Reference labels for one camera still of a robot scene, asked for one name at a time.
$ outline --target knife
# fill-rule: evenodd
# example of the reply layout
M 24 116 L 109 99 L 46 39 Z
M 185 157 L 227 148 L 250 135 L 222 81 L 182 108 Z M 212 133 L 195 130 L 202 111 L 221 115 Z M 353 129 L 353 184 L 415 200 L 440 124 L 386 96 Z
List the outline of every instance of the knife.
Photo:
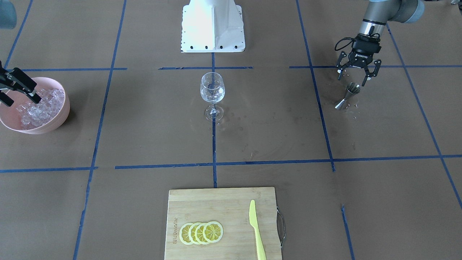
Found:
M 260 230 L 258 229 L 257 212 L 255 210 L 255 201 L 250 201 L 249 207 L 249 223 L 255 230 L 255 242 L 257 246 L 258 260 L 266 260 L 265 249 L 263 249 L 263 242 L 260 237 Z

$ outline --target cutting board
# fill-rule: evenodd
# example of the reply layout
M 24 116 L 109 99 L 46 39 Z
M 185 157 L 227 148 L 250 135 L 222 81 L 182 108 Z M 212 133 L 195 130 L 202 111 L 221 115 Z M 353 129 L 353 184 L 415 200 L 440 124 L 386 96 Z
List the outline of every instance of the cutting board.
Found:
M 256 260 L 255 232 L 249 224 L 252 199 L 267 260 L 282 260 L 273 187 L 170 190 L 164 260 Z M 209 221 L 223 225 L 220 241 L 208 245 L 180 241 L 185 223 Z

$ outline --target metal jigger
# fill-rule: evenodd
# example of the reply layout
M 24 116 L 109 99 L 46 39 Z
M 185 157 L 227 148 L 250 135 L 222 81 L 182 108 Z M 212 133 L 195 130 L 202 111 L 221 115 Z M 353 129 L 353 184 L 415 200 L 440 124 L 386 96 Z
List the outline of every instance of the metal jigger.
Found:
M 335 106 L 335 109 L 337 110 L 345 109 L 347 100 L 350 97 L 358 94 L 360 90 L 361 90 L 361 86 L 359 84 L 356 84 L 354 82 L 351 82 L 350 84 L 348 84 L 348 86 L 346 87 L 346 91 L 345 91 L 345 97 Z

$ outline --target sliced lemon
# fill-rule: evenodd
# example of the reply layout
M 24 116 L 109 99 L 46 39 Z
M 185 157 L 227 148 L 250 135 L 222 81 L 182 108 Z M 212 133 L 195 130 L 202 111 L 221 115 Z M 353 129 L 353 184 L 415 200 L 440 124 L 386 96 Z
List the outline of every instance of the sliced lemon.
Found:
M 191 245 L 192 244 L 192 241 L 189 239 L 189 235 L 188 235 L 189 228 L 191 227 L 192 224 L 193 223 L 189 222 L 189 223 L 184 224 L 180 228 L 180 241 L 181 241 L 181 243 L 183 243 L 185 245 Z
M 223 236 L 223 226 L 216 221 L 210 221 L 204 227 L 202 232 L 207 242 L 216 243 Z
M 208 242 L 207 240 L 205 240 L 205 237 L 204 237 L 204 229 L 205 227 L 207 226 L 208 223 L 202 223 L 200 224 L 199 226 L 196 227 L 196 230 L 194 231 L 195 233 L 195 237 L 196 237 L 196 240 L 199 242 L 199 244 L 201 245 L 207 245 L 209 244 L 210 242 Z
M 196 228 L 197 226 L 199 226 L 200 224 L 202 224 L 201 222 L 196 222 L 194 224 L 191 225 L 191 227 L 189 228 L 188 230 L 188 237 L 189 237 L 189 240 L 191 240 L 191 242 L 193 244 L 196 244 L 196 245 L 200 245 L 200 243 L 197 241 L 196 239 Z

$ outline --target pink bowl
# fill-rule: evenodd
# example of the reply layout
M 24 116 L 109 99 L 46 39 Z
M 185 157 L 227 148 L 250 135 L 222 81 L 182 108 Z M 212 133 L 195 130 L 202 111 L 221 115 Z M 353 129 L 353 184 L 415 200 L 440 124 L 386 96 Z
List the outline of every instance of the pink bowl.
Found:
M 19 112 L 16 110 L 16 107 L 23 104 L 25 101 L 29 99 L 26 97 L 26 95 L 20 92 L 9 90 L 8 92 L 6 92 L 6 94 L 14 100 L 14 103 L 11 107 L 7 107 L 3 103 L 0 104 L 0 121 L 7 128 L 21 133 L 33 135 L 48 133 L 58 128 L 67 119 L 67 116 L 69 115 L 69 110 L 71 108 L 71 105 L 69 103 L 69 97 L 62 85 L 53 79 L 37 77 L 32 78 L 32 80 L 37 83 L 37 86 L 35 87 L 37 91 L 40 89 L 62 89 L 64 91 L 66 98 L 58 114 L 42 126 L 29 130 L 24 130 L 21 124 L 21 116 L 19 115 Z

